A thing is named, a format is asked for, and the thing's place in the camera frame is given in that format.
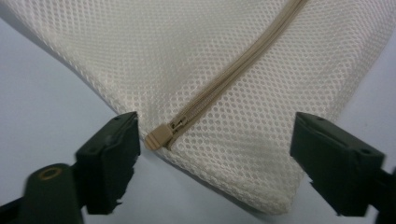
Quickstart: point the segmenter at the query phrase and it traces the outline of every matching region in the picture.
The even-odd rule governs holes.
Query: zipper tape
[[[237,78],[269,49],[307,1],[290,0],[274,22],[244,54],[200,91],[169,123],[161,124],[146,136],[146,148],[156,150],[166,147],[170,150],[177,138],[186,132]]]

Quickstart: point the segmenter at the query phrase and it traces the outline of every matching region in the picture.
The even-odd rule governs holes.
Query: mesh netting
[[[143,135],[241,55],[287,0],[5,3]],[[303,172],[289,156],[296,111],[334,120],[385,46],[393,0],[311,0],[287,31],[181,136],[166,159],[267,214]]]

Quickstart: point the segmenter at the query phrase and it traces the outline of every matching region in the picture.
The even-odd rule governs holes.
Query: white surface
[[[74,152],[115,113],[75,74],[0,21],[0,204],[20,197],[25,178],[55,162],[73,163]],[[388,154],[396,165],[396,34],[363,80],[339,125]],[[292,211],[254,215],[198,184],[150,152],[111,216],[86,223],[373,223],[337,217],[304,179]]]
[[[3,1],[115,111],[136,110],[141,136],[177,120],[219,74],[238,76],[230,63],[306,2],[201,117],[224,83],[185,111],[185,127],[200,118],[172,152],[157,151],[271,215],[290,210],[304,176],[289,155],[295,111],[335,120],[396,23],[394,0]]]

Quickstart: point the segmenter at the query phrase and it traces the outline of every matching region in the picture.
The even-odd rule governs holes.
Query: zipper
[[[186,132],[216,102],[227,88],[259,56],[269,49],[307,1],[290,0],[276,16],[274,22],[244,54],[200,91],[169,123],[161,124],[146,136],[146,148],[156,150],[166,147],[170,150],[177,138]]]

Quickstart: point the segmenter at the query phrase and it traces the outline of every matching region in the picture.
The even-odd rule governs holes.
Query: zipper pull
[[[180,119],[171,121],[169,124],[161,124],[145,138],[145,147],[151,150],[157,150],[166,144],[173,138],[174,134],[186,124],[186,116]]]

